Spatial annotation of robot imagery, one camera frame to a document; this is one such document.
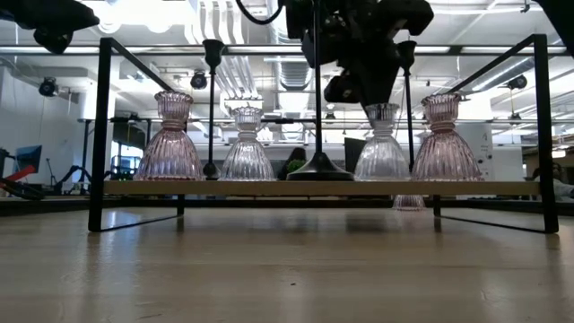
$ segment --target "person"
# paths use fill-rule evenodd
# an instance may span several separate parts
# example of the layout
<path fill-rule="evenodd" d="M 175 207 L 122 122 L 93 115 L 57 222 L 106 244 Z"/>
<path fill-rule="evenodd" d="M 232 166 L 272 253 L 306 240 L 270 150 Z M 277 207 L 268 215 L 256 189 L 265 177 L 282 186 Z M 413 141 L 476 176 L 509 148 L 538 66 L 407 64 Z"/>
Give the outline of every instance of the person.
<path fill-rule="evenodd" d="M 552 164 L 552 176 L 554 177 L 554 195 L 557 202 L 574 202 L 574 185 L 562 183 L 562 166 L 554 162 Z M 540 169 L 532 173 L 534 181 L 540 181 Z"/>
<path fill-rule="evenodd" d="M 305 151 L 305 149 L 297 147 L 295 149 L 293 149 L 293 151 L 291 152 L 291 155 L 289 155 L 289 158 L 287 159 L 287 161 L 285 162 L 285 164 L 281 167 L 281 170 L 279 170 L 279 173 L 277 174 L 277 179 L 278 180 L 287 180 L 287 175 L 289 174 L 289 163 L 292 161 L 307 161 L 307 152 Z"/>

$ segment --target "wooden board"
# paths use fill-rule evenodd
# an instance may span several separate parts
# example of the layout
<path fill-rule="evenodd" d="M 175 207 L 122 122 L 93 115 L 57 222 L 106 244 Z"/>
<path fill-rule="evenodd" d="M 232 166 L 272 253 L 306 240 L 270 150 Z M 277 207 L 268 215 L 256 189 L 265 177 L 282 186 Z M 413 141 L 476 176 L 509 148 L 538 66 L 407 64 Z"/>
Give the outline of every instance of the wooden board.
<path fill-rule="evenodd" d="M 107 181 L 107 194 L 220 196 L 538 195 L 536 182 Z"/>

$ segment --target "glass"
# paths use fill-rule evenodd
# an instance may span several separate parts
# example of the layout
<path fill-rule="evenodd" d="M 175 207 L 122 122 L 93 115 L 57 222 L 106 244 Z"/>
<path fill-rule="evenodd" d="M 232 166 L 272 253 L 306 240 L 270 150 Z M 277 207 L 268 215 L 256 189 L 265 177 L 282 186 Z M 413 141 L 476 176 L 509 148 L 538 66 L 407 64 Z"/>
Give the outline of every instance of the glass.
<path fill-rule="evenodd" d="M 395 196 L 393 208 L 398 211 L 422 211 L 426 205 L 422 196 Z"/>
<path fill-rule="evenodd" d="M 220 180 L 274 180 L 273 167 L 257 141 L 263 110 L 243 107 L 233 110 L 238 141 L 223 163 Z"/>
<path fill-rule="evenodd" d="M 422 101 L 432 135 L 422 143 L 413 167 L 415 180 L 482 180 L 473 152 L 455 131 L 458 94 L 438 94 Z"/>
<path fill-rule="evenodd" d="M 365 108 L 374 136 L 362 149 L 355 179 L 384 181 L 411 177 L 403 150 L 393 137 L 397 110 L 398 106 L 390 103 Z"/>
<path fill-rule="evenodd" d="M 159 92 L 158 113 L 162 129 L 145 148 L 135 180 L 203 180 L 194 143 L 184 129 L 193 98 L 179 92 Z"/>

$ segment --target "black metal frame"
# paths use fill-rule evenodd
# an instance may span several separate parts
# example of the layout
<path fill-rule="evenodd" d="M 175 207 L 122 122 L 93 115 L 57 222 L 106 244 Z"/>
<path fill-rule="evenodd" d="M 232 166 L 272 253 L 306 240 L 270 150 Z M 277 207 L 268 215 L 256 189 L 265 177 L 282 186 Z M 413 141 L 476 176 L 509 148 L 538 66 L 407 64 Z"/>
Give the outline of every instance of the black metal frame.
<path fill-rule="evenodd" d="M 543 199 L 543 214 L 544 214 L 544 229 L 537 230 L 531 228 L 523 228 L 517 226 L 510 226 L 500 223 L 487 223 L 482 221 L 469 220 L 464 218 L 457 218 L 453 216 L 441 215 L 441 202 L 440 196 L 433 197 L 433 210 L 434 215 L 438 218 L 446 218 L 451 220 L 459 220 L 470 223 L 488 224 L 499 226 L 503 228 L 510 228 L 523 231 L 534 231 L 542 233 L 555 233 L 559 229 L 558 215 L 556 204 L 554 201 L 554 191 L 552 184 L 552 116 L 550 104 L 550 84 L 548 74 L 548 41 L 545 35 L 535 34 L 522 42 L 518 43 L 514 48 L 510 49 L 507 53 L 494 59 L 487 66 L 471 75 L 468 79 L 461 82 L 450 92 L 456 92 L 463 87 L 474 82 L 482 75 L 491 71 L 494 67 L 506 61 L 510 57 L 520 56 L 520 51 L 530 44 L 534 43 L 535 49 L 535 77 L 536 77 L 536 101 L 537 101 L 537 114 L 538 114 L 538 134 L 539 134 L 539 156 L 540 156 L 540 170 L 541 170 L 541 194 Z M 108 104 L 109 104 L 109 77 L 111 57 L 114 55 L 115 49 L 120 55 L 127 58 L 130 62 L 136 65 L 144 74 L 153 79 L 159 86 L 165 90 L 172 90 L 158 75 L 152 72 L 140 60 L 132 55 L 126 48 L 120 45 L 112 38 L 103 38 L 100 40 L 100 65 L 98 74 L 98 99 L 97 110 L 94 128 L 94 152 L 105 152 L 106 150 L 106 136 L 108 124 Z M 409 120 L 409 127 L 412 127 L 412 120 Z M 139 223 L 131 223 L 119 225 L 110 228 L 101 228 L 101 214 L 104 205 L 103 188 L 104 188 L 104 170 L 105 170 L 105 153 L 94 153 L 92 156 L 92 182 L 91 182 L 91 202 L 90 202 L 90 217 L 89 217 L 89 230 L 93 232 L 112 231 L 122 228 L 133 227 L 136 225 L 154 223 L 158 221 L 173 219 L 182 216 L 185 212 L 186 200 L 184 196 L 179 195 L 176 202 L 177 214 L 167 217 L 161 217 L 142 221 Z"/>
<path fill-rule="evenodd" d="M 104 203 L 104 171 L 106 169 L 106 139 L 108 132 L 108 105 L 109 105 L 109 78 L 111 71 L 111 57 L 113 50 L 116 50 L 121 56 L 125 57 L 132 64 L 154 80 L 161 88 L 166 91 L 173 91 L 158 75 L 149 69 L 142 61 L 137 59 L 125 47 L 119 44 L 115 39 L 102 38 L 100 40 L 100 57 L 98 66 L 98 99 L 96 101 L 96 119 L 94 125 L 93 137 L 93 154 L 91 157 L 91 193 L 90 193 L 90 212 L 88 218 L 88 230 L 92 232 L 112 231 L 123 228 L 130 228 L 141 224 L 154 223 L 163 220 L 173 219 L 182 216 L 184 213 L 183 204 L 178 204 L 176 215 L 165 216 L 161 218 L 141 221 L 139 223 L 129 223 L 114 227 L 101 227 L 101 214 Z M 183 201 L 183 196 L 178 196 L 178 201 Z"/>
<path fill-rule="evenodd" d="M 544 229 L 532 229 L 512 225 L 476 221 L 455 216 L 444 216 L 440 213 L 440 196 L 434 196 L 434 215 L 439 218 L 457 220 L 469 223 L 479 223 L 540 233 L 555 233 L 559 230 L 558 213 L 556 208 L 554 186 L 552 177 L 552 114 L 550 103 L 550 78 L 548 70 L 548 39 L 544 34 L 534 34 L 518 43 L 505 54 L 497 57 L 478 72 L 449 90 L 457 92 L 479 77 L 491 71 L 507 59 L 516 56 L 522 49 L 534 43 L 535 50 L 535 78 L 536 78 L 536 112 L 538 116 L 538 155 L 540 163 L 540 192 L 543 202 Z"/>

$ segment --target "ceiling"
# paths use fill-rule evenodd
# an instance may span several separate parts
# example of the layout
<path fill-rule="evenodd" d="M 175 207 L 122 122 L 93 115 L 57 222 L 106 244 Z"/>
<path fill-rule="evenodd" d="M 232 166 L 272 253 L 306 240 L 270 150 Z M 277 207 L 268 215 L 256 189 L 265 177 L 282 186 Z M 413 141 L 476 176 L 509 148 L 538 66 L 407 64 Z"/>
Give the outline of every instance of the ceiling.
<path fill-rule="evenodd" d="M 146 0 L 138 2 L 139 5 L 134 6 L 131 10 L 134 17 L 140 17 L 145 22 L 174 22 L 174 25 L 163 33 L 155 33 L 150 31 L 147 25 L 137 24 L 137 18 L 129 18 L 134 20 L 134 24 L 123 24 L 119 30 L 112 34 L 102 32 L 98 27 L 90 28 L 88 30 L 79 31 L 74 34 L 73 45 L 75 46 L 97 46 L 101 37 L 114 37 L 124 46 L 154 46 L 154 45 L 189 45 L 189 38 L 186 38 L 184 23 L 187 21 L 187 10 L 189 7 L 188 0 L 184 1 L 164 1 L 161 0 L 157 8 L 162 8 L 164 13 L 154 12 L 153 10 L 145 9 L 148 3 L 154 3 L 153 0 Z M 93 8 L 99 8 L 106 5 L 105 1 L 84 1 L 87 5 Z M 545 14 L 539 11 L 533 3 L 533 9 L 528 13 L 520 13 L 519 9 L 524 6 L 523 0 L 430 0 L 429 1 L 435 11 L 435 18 L 428 27 L 428 29 L 418 37 L 411 37 L 412 40 L 417 41 L 420 45 L 508 45 L 513 46 L 522 39 L 531 35 L 532 33 L 544 33 L 549 37 L 550 42 L 559 41 L 556 36 L 555 30 L 546 18 Z M 222 39 L 219 30 L 219 19 L 217 18 L 219 6 L 217 2 L 213 4 L 206 3 L 205 1 L 199 2 L 201 5 L 200 20 L 202 26 L 200 32 L 203 36 L 207 37 L 208 32 L 204 26 L 207 20 L 207 10 L 211 5 L 214 6 L 212 26 L 215 30 L 215 36 Z M 259 13 L 259 18 L 267 13 L 265 0 L 244 0 L 243 3 L 249 8 L 252 13 Z M 227 3 L 227 9 L 231 9 L 231 3 Z M 513 13 L 497 13 L 498 11 L 515 10 Z M 473 14 L 461 14 L 474 11 Z M 117 21 L 122 22 L 121 18 L 115 18 Z M 273 39 L 271 37 L 270 27 L 257 26 L 247 19 L 241 21 L 242 36 L 248 44 L 271 44 Z M 234 29 L 230 25 L 227 28 L 230 35 L 233 34 Z M 396 36 L 395 41 L 398 43 L 403 40 L 409 39 L 406 31 L 401 31 Z M 0 22 L 0 43 L 3 45 L 36 45 L 30 31 L 15 28 L 13 23 Z M 7 60 L 14 62 L 14 57 L 4 57 Z M 258 93 L 262 96 L 263 108 L 265 113 L 282 113 L 289 109 L 280 104 L 278 98 L 278 91 L 280 87 L 277 82 L 276 63 L 269 62 L 273 57 L 249 57 L 248 65 L 249 72 L 252 74 L 257 86 Z M 445 91 L 449 87 L 466 77 L 470 76 L 478 69 L 492 61 L 494 57 L 417 57 L 414 66 L 412 67 L 412 98 L 414 105 L 415 116 L 422 115 L 421 107 L 417 102 L 420 102 L 424 97 L 431 95 L 435 92 Z M 496 74 L 503 71 L 509 66 L 519 63 L 523 57 L 510 59 L 505 64 L 499 66 L 492 73 Z M 205 65 L 201 57 L 165 57 L 165 56 L 145 56 L 141 60 L 147 65 L 157 67 L 161 73 L 161 78 L 168 82 L 172 87 L 177 88 L 183 92 L 191 92 L 195 98 L 196 106 L 194 107 L 195 118 L 207 118 L 208 116 L 208 103 L 209 91 L 208 89 L 197 91 L 191 89 L 189 80 L 196 69 L 205 69 Z M 553 98 L 552 111 L 557 118 L 572 118 L 574 114 L 574 99 L 570 95 L 570 87 L 574 81 L 574 61 L 570 57 L 556 57 L 550 61 L 550 76 L 553 81 L 551 82 L 551 92 Z M 61 86 L 69 88 L 73 92 L 85 92 L 95 86 L 97 82 L 98 73 L 98 58 L 96 56 L 86 57 L 70 57 L 70 56 L 41 56 L 41 57 L 26 57 L 19 56 L 16 62 L 22 73 L 28 79 L 40 80 L 43 76 L 48 76 L 48 71 L 55 76 Z M 137 68 L 134 67 L 129 61 L 121 58 L 113 58 L 113 69 L 116 77 L 112 77 L 112 88 L 118 93 L 117 110 L 133 111 L 138 113 L 141 117 L 156 118 L 157 112 L 155 111 L 155 101 L 153 94 L 159 90 L 159 87 L 154 85 L 151 80 L 134 80 L 137 78 Z M 82 69 L 85 71 L 85 76 L 79 82 L 77 75 L 70 76 L 70 67 L 74 69 Z M 58 74 L 57 69 L 61 68 L 62 73 Z M 331 76 L 336 74 L 340 69 L 335 64 L 322 66 L 322 86 L 325 87 L 327 81 Z M 483 82 L 488 79 L 490 75 L 485 75 L 479 79 L 477 83 Z M 534 85 L 534 71 L 526 71 L 525 77 L 529 81 L 529 85 L 523 91 L 514 91 L 512 100 L 510 99 L 509 90 L 493 89 L 481 95 L 488 96 L 491 102 L 491 117 L 494 118 L 507 118 L 512 106 L 515 110 L 522 111 L 523 118 L 535 118 L 532 115 L 532 108 L 535 107 L 535 93 L 532 86 Z M 395 90 L 391 98 L 392 102 L 403 104 L 403 78 L 402 73 L 397 76 Z M 306 89 L 310 93 L 306 99 L 305 107 L 300 112 L 302 118 L 311 117 L 314 115 L 315 100 L 312 93 L 314 88 L 310 86 Z M 220 89 L 216 89 L 216 103 L 220 103 Z M 327 102 L 323 102 L 323 110 L 326 108 Z M 337 119 L 346 118 L 365 118 L 364 113 L 359 105 L 343 105 L 335 104 L 335 115 Z M 228 118 L 222 111 L 223 109 L 216 109 L 216 118 Z"/>

